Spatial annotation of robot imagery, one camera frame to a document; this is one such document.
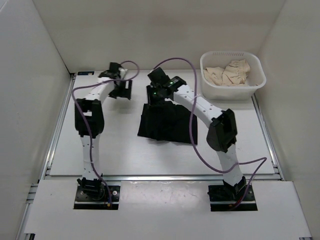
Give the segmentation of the black trousers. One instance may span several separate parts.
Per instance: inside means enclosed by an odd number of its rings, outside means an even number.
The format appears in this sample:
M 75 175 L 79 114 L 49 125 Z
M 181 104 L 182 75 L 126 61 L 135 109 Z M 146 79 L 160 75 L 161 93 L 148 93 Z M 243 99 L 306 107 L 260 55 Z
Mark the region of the black trousers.
M 192 118 L 189 128 L 191 112 L 180 104 L 164 101 L 154 105 L 145 103 L 140 116 L 137 135 L 156 141 L 177 142 L 191 144 L 198 143 L 198 119 Z

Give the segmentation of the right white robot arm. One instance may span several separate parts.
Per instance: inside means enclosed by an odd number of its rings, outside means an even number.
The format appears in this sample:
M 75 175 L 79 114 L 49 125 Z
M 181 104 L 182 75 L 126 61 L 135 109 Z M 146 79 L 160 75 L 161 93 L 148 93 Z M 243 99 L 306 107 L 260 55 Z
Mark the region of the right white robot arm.
M 222 110 L 212 105 L 192 89 L 185 80 L 175 76 L 170 78 L 158 67 L 148 75 L 152 101 L 170 99 L 192 112 L 208 128 L 206 142 L 216 151 L 223 174 L 224 193 L 230 200 L 238 200 L 246 188 L 245 177 L 240 170 L 236 153 L 238 134 L 235 113 L 231 109 Z

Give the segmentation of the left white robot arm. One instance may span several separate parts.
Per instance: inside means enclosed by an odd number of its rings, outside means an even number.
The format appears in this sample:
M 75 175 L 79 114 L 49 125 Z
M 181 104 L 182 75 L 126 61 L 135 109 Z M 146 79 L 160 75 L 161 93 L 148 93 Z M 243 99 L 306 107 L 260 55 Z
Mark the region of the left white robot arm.
M 132 81 L 125 81 L 127 69 L 111 62 L 109 69 L 98 75 L 97 83 L 73 89 L 74 124 L 83 150 L 83 175 L 78 179 L 82 191 L 97 201 L 109 195 L 99 173 L 99 142 L 105 127 L 103 102 L 107 97 L 131 98 Z

